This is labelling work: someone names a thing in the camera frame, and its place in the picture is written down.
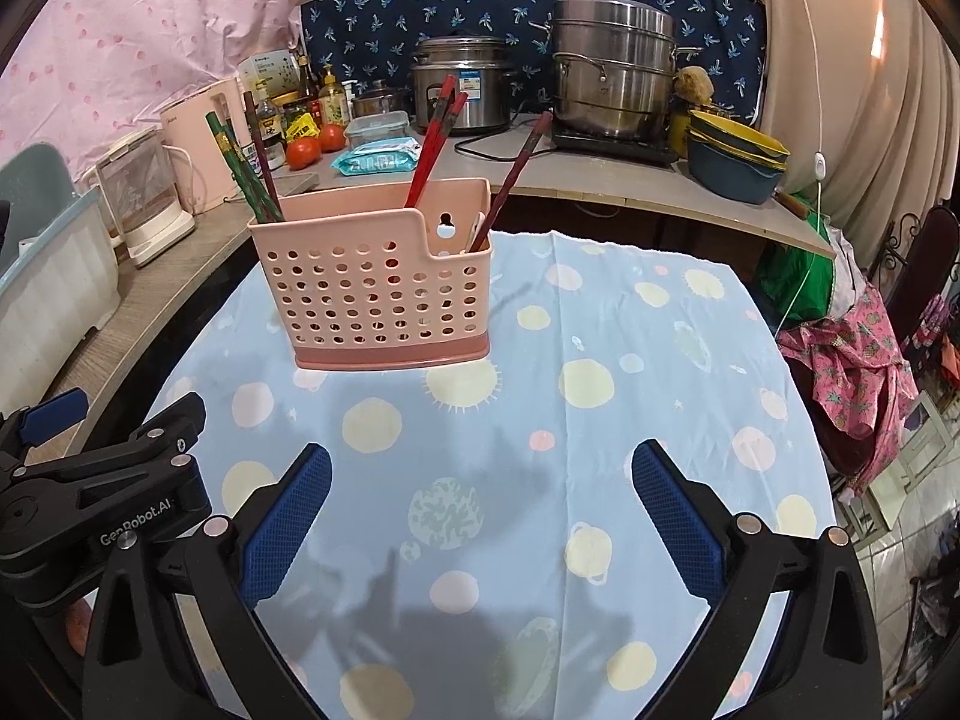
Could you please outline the left hand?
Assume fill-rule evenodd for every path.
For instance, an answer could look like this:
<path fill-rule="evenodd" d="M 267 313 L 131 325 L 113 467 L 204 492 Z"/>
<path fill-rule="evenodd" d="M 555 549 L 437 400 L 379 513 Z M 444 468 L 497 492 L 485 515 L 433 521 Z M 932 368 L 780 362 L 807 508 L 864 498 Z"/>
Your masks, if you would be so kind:
<path fill-rule="evenodd" d="M 80 656 L 85 655 L 86 652 L 91 616 L 93 611 L 84 598 L 71 603 L 65 610 L 65 634 L 70 647 Z"/>

